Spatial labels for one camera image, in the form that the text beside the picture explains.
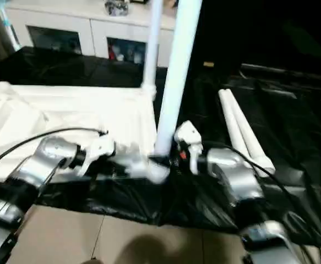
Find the white clamp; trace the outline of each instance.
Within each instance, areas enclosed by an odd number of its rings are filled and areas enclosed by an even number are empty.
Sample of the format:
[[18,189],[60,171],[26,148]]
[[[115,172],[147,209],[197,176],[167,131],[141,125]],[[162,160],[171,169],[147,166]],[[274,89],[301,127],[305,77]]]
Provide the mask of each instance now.
[[115,142],[109,134],[100,136],[94,140],[92,144],[85,149],[85,160],[81,169],[77,172],[77,176],[84,176],[93,161],[96,161],[100,156],[110,156],[114,151]]
[[202,154],[203,145],[202,137],[198,130],[194,127],[191,121],[184,122],[175,132],[175,142],[178,144],[184,141],[189,147],[189,169],[194,175],[198,174],[197,160],[198,156]]

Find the black tablecloth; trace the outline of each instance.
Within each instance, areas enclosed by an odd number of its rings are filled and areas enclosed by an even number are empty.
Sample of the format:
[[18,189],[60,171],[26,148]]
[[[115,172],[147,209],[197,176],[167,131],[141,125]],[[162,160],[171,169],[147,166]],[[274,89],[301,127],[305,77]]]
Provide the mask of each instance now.
[[[165,77],[166,69],[158,69],[156,120]],[[204,140],[229,144],[216,94],[219,84],[202,77],[187,82],[178,123],[189,119]],[[23,48],[0,64],[0,80],[21,85],[138,87],[142,68],[95,57]],[[234,77],[224,87],[232,89],[274,162],[276,177],[304,211],[298,215],[281,190],[270,179],[264,179],[271,216],[283,220],[294,242],[321,245],[321,89]],[[128,179],[51,184],[38,203],[142,223],[237,232],[231,209],[215,179],[175,172],[163,185]],[[309,234],[307,226],[315,234]]]

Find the white pole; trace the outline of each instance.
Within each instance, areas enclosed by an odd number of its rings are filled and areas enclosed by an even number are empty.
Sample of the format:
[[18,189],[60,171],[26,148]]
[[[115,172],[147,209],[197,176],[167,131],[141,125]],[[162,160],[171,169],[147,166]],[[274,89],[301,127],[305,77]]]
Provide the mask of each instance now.
[[[246,143],[249,155],[251,158],[258,163],[258,165],[265,168],[268,172],[274,174],[275,167],[271,162],[270,158],[265,155],[257,137],[255,136],[251,126],[249,125],[246,117],[244,116],[238,102],[236,101],[234,95],[230,89],[226,90],[228,99],[235,116],[236,122],[240,128],[241,134],[243,136],[244,142]],[[267,177],[265,173],[259,173],[261,177]]]
[[151,10],[151,23],[146,47],[143,82],[141,88],[155,98],[155,74],[158,57],[159,32],[161,26],[163,0],[153,0]]
[[155,143],[155,154],[170,153],[202,0],[180,0]]
[[230,95],[225,90],[219,91],[219,98],[221,102],[222,111],[225,117],[225,123],[230,136],[231,145],[239,152],[249,158],[246,144],[244,143],[240,128],[236,122],[235,116],[230,105]]

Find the white cabinet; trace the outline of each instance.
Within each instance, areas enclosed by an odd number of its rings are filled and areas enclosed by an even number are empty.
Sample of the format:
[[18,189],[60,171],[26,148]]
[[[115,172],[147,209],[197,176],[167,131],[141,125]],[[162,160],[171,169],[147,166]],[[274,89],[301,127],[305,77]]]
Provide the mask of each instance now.
[[[108,39],[116,39],[118,43],[126,43],[128,51],[136,45],[133,52],[142,54],[138,58],[144,59],[150,2],[130,4],[127,16],[114,17],[107,15],[103,0],[11,0],[6,4],[6,13],[22,47],[109,58]],[[175,16],[175,10],[165,10],[161,19],[157,63],[160,67],[168,67]],[[136,62],[132,56],[125,60]]]
[[[131,40],[146,43],[149,28],[131,24],[119,24],[109,21],[91,20],[94,38],[95,55],[101,58],[109,57],[108,39]],[[158,66],[167,67],[173,39],[172,30],[161,30],[159,35]]]
[[89,19],[10,8],[6,13],[21,46],[95,55]]

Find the cabinet door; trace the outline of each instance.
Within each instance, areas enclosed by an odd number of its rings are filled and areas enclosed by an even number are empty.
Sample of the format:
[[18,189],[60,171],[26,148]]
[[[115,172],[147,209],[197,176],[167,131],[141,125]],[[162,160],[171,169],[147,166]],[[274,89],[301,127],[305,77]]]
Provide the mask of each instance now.
[[22,46],[95,55],[90,20],[20,9],[7,9]]
[[[128,46],[132,46],[132,48],[136,46],[136,49],[138,49],[139,52],[143,51],[142,57],[144,60],[145,44],[147,43],[149,33],[148,27],[91,20],[91,28],[94,38],[95,55],[97,57],[111,59],[111,53],[114,53],[112,50],[113,43],[117,43],[117,45],[120,43],[120,45],[123,45],[122,43],[124,41],[130,41]],[[168,66],[172,35],[173,32],[170,30],[161,30],[160,32],[158,54],[158,66],[160,67]],[[126,54],[127,47],[121,47],[120,52],[125,53],[123,54],[125,58],[128,56]]]

